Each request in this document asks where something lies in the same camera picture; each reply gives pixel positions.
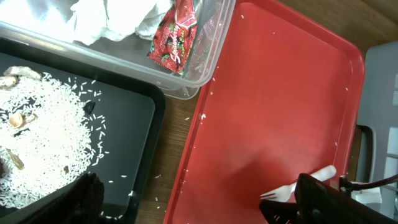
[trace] red tray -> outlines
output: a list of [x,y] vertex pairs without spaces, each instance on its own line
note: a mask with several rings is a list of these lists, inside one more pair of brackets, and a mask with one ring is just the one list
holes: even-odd
[[364,80],[353,44],[278,1],[238,0],[217,66],[165,224],[265,223],[260,194],[330,164],[346,173]]

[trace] cooked rice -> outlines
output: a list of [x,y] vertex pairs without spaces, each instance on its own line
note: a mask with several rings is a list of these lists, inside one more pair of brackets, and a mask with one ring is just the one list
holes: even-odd
[[[85,103],[72,91],[77,85],[70,87],[49,73],[44,75],[42,81],[20,77],[15,87],[0,90],[0,162],[4,169],[0,178],[0,206],[3,207],[24,208],[73,182],[86,171],[95,153],[94,149],[90,150],[91,129],[87,122],[82,123],[87,119],[83,111]],[[22,128],[29,130],[13,137],[20,131],[8,123],[15,111],[34,113],[37,119]],[[19,156],[24,163],[22,170],[13,163],[7,150]]]

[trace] black tray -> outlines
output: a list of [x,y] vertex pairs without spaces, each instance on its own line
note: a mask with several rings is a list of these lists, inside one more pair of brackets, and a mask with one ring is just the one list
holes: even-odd
[[[71,86],[77,77],[78,84],[87,82],[85,90],[102,91],[101,97],[94,98],[92,93],[81,96],[82,101],[95,100],[93,113],[106,117],[102,146],[103,153],[110,151],[97,166],[89,166],[87,172],[97,173],[104,183],[104,216],[124,215],[120,223],[134,223],[162,127],[163,93],[149,83],[0,38],[0,72],[9,66],[29,66],[38,72],[49,72],[65,83],[70,77]],[[96,148],[99,131],[92,132],[91,141]],[[0,222],[1,217],[13,211],[0,207]]]

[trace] black object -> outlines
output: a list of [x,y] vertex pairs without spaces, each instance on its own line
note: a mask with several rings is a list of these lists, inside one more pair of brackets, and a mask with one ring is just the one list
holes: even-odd
[[90,115],[90,114],[93,112],[94,107],[95,107],[95,102],[90,101],[90,102],[87,102],[87,103],[86,103],[86,105],[83,107],[83,110],[84,110],[88,115]]
[[76,182],[64,187],[62,191],[65,193],[61,195],[53,193],[8,215],[2,219],[2,223],[89,224],[98,222],[104,200],[104,184],[95,174],[84,174]]
[[[95,98],[94,112],[97,116],[106,117],[107,129],[102,145],[103,153],[110,153],[97,166],[89,166],[87,171],[97,173],[100,181],[104,182],[104,214],[111,217],[123,215],[119,223],[134,223],[163,123],[163,93],[149,83],[0,38],[0,71],[15,65],[49,72],[64,83],[68,83],[68,77],[72,82],[77,77],[79,84],[87,82],[85,90],[102,90],[100,97]],[[92,99],[89,94],[81,96],[82,101]],[[99,142],[99,135],[99,131],[91,135],[93,148]],[[15,209],[0,207],[0,223],[2,217],[12,212]]]
[[296,212],[296,217],[293,217],[295,220],[290,220],[294,224],[397,224],[308,174],[299,175],[294,195],[296,207],[291,203],[278,202],[274,204],[277,205],[277,209],[273,210],[267,206],[271,205],[270,202],[261,202],[261,212],[269,223],[286,223],[275,222],[271,212],[291,217]]

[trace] food scrap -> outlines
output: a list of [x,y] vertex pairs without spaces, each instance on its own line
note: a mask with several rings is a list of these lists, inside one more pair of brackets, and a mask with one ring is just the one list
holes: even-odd
[[182,76],[196,31],[192,0],[177,0],[159,24],[147,56]]
[[90,102],[87,102],[87,103],[86,103],[86,105],[83,107],[83,110],[84,110],[88,115],[90,115],[90,114],[93,112],[94,107],[95,107],[95,102],[90,101]]
[[24,124],[24,117],[20,112],[16,112],[11,115],[9,122],[12,127],[19,128]]
[[25,76],[27,78],[31,78],[34,80],[42,79],[42,75],[39,72],[36,72],[36,71],[32,70],[31,68],[25,67],[25,66],[11,66],[4,72],[4,75],[5,76],[22,75],[22,76]]
[[0,88],[10,88],[16,85],[18,78],[15,76],[0,77]]

